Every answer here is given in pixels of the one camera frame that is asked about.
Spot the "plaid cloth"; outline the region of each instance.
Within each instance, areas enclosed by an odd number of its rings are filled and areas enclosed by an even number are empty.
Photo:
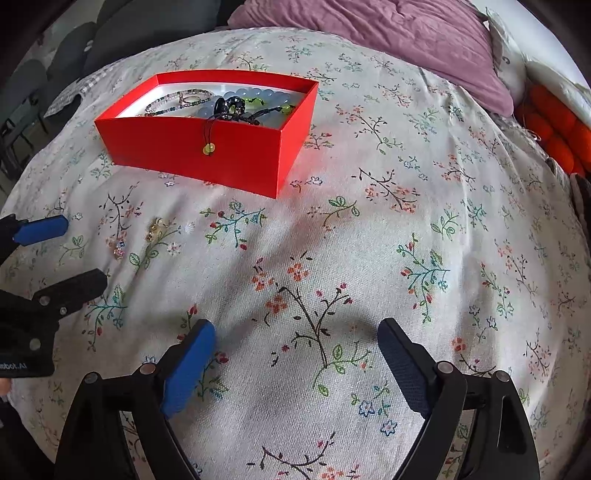
[[[84,77],[83,79],[76,80],[69,84],[65,89],[61,91],[61,93],[53,100],[43,118],[46,118],[51,115],[55,115],[57,112],[61,111],[67,105],[70,105],[74,100],[76,95],[84,95],[90,91],[92,87],[94,87],[97,83],[99,83],[103,78],[107,76],[107,74],[113,70],[121,60],[118,60],[114,63],[106,65],[102,67],[100,70],[97,70],[94,73]]]

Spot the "open box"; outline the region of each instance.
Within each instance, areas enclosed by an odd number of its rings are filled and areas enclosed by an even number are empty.
[[[242,85],[301,94],[280,128],[182,116],[136,116],[162,92]],[[310,131],[318,82],[245,70],[188,70],[159,73],[121,97],[95,120],[117,165],[182,175],[277,198]],[[205,145],[215,145],[204,153]]]

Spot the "pink blanket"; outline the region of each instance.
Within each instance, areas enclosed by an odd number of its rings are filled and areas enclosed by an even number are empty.
[[[493,68],[489,32],[478,10],[461,0],[246,0],[228,24],[333,33],[429,69],[491,112],[513,113]]]

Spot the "blue gripper pad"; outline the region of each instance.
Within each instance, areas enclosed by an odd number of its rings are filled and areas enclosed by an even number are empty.
[[[190,340],[190,334],[183,342],[187,340]],[[164,395],[160,410],[167,419],[185,408],[195,386],[203,375],[203,370],[213,355],[215,344],[215,328],[206,321],[192,343],[186,346],[184,356],[164,382]]]
[[[63,215],[23,223],[12,238],[20,245],[32,245],[64,235],[68,230],[68,219]]]
[[[423,418],[431,414],[427,379],[423,371],[411,356],[418,353],[427,362],[435,364],[422,345],[412,343],[394,319],[385,319],[378,326],[378,346],[384,360],[390,367],[405,400],[411,410],[420,413]]]

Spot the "white bedsheet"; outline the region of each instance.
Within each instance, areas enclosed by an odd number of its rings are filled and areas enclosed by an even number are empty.
[[[94,119],[138,82],[217,67],[320,82],[310,136],[277,200],[117,167],[102,144]],[[85,373],[129,374],[200,317],[216,326],[217,354],[172,425],[204,480],[391,479],[422,419],[376,343],[389,316],[435,360],[511,374],[544,478],[556,478],[576,440],[591,290],[569,198],[463,89],[401,60],[282,28],[148,50],[85,93],[25,170],[11,212],[63,213],[70,227],[20,248],[2,267],[3,288],[30,296],[92,268],[109,275],[103,297],[61,322],[55,375],[14,382],[10,399],[51,458]],[[149,478],[130,416],[124,423]],[[466,431],[442,478],[457,469]]]

